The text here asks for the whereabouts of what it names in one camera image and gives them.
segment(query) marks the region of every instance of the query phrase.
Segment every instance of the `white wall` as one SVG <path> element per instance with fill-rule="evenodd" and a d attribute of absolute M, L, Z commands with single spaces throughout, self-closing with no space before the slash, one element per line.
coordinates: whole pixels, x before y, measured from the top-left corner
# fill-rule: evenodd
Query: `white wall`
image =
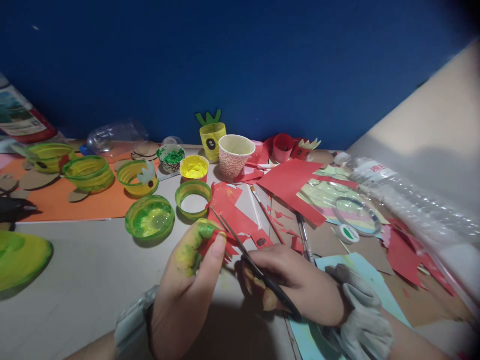
<path fill-rule="evenodd" d="M 347 151 L 398 171 L 480 215 L 480 41 L 474 42 Z M 480 251 L 441 252 L 480 303 Z"/>

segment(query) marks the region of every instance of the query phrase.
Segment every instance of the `green paper leaf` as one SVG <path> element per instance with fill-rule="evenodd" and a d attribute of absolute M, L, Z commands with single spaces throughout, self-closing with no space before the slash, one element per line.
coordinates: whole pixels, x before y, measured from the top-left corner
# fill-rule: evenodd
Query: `green paper leaf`
<path fill-rule="evenodd" d="M 222 109 L 218 109 L 216 111 L 215 117 L 212 117 L 212 115 L 210 115 L 210 113 L 207 111 L 205 115 L 206 120 L 204 120 L 200 112 L 196 113 L 195 116 L 203 127 L 210 124 L 216 124 L 220 121 L 220 118 L 222 117 Z"/>

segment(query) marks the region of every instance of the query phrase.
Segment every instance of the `right hand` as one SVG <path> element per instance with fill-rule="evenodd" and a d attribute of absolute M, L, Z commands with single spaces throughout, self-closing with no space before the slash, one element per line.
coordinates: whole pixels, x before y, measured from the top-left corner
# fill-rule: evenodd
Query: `right hand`
<path fill-rule="evenodd" d="M 317 269 L 295 251 L 284 245 L 266 247 L 249 252 L 253 262 L 273 275 L 283 291 L 295 304 L 302 316 L 323 325 L 341 326 L 348 318 L 351 307 L 339 284 L 326 272 Z M 275 294 L 265 288 L 263 281 L 254 279 L 247 264 L 243 264 L 246 287 L 252 294 L 260 294 L 265 311 L 288 311 Z"/>

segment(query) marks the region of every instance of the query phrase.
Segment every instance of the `wristwatch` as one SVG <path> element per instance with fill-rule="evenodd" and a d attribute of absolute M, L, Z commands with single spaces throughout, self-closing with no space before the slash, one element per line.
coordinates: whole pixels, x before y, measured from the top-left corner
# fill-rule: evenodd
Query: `wristwatch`
<path fill-rule="evenodd" d="M 118 317 L 115 329 L 117 359 L 154 360 L 150 351 L 148 314 L 155 302 L 159 286 L 155 285 L 139 297 Z"/>

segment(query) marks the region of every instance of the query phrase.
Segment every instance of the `light blue paper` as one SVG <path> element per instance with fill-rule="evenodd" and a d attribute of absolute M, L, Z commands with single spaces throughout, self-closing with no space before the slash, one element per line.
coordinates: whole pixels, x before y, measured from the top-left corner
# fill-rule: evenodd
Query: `light blue paper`
<path fill-rule="evenodd" d="M 328 266 L 336 266 L 338 264 L 345 264 L 359 273 L 360 276 L 367 281 L 376 292 L 381 300 L 383 308 L 399 319 L 402 323 L 408 327 L 411 327 L 402 309 L 400 309 L 399 304 L 390 292 L 387 284 L 385 284 L 382 275 L 380 275 L 380 273 L 372 265 L 370 265 L 370 263 L 365 260 L 363 256 L 355 252 L 350 255 L 329 256 L 316 260 L 316 265 L 320 270 L 325 270 L 325 268 Z M 330 347 L 330 345 L 328 345 L 328 343 L 320 334 L 316 323 L 306 319 L 304 319 L 303 322 L 296 322 L 290 319 L 290 325 L 293 334 L 295 335 L 295 340 L 298 344 L 298 348 L 303 360 L 345 359 L 342 354 L 336 352 Z"/>

